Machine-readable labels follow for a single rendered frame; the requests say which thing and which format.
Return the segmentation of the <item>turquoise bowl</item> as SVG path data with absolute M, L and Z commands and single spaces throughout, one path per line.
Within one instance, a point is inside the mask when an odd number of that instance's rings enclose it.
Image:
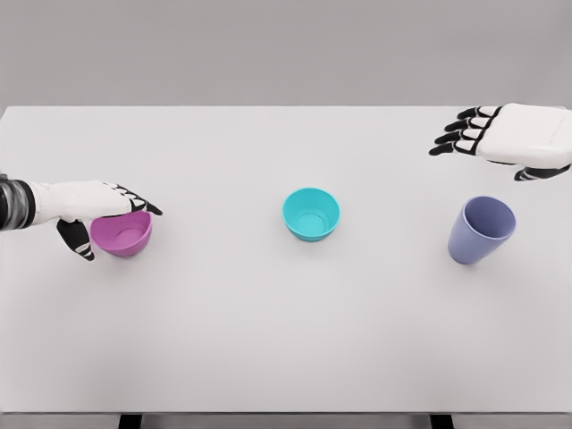
M 341 207 L 338 200 L 323 189 L 297 189 L 283 201 L 282 219 L 296 238 L 316 242 L 337 228 Z

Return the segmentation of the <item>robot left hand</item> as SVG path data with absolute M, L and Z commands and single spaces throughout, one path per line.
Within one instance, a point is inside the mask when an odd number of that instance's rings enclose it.
M 49 187 L 42 205 L 44 215 L 59 219 L 56 228 L 65 244 L 87 261 L 93 261 L 95 255 L 84 220 L 117 217 L 138 211 L 163 214 L 157 206 L 134 191 L 102 181 L 56 183 Z

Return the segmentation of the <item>pink bowl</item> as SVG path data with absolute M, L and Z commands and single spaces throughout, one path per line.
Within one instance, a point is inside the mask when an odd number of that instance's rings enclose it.
M 152 217 L 145 211 L 115 217 L 99 217 L 91 222 L 90 237 L 105 252 L 117 257 L 132 257 L 148 244 Z

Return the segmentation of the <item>lavender cup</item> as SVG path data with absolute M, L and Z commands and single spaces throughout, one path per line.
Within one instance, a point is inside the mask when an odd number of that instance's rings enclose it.
M 504 202 L 489 196 L 470 198 L 452 226 L 450 257 L 462 265 L 476 264 L 504 244 L 516 225 L 512 209 Z

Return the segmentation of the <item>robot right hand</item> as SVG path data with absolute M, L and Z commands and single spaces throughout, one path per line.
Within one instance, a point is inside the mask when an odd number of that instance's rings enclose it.
M 547 180 L 572 169 L 572 110 L 541 105 L 481 105 L 444 127 L 430 156 L 478 156 L 517 165 L 515 181 Z

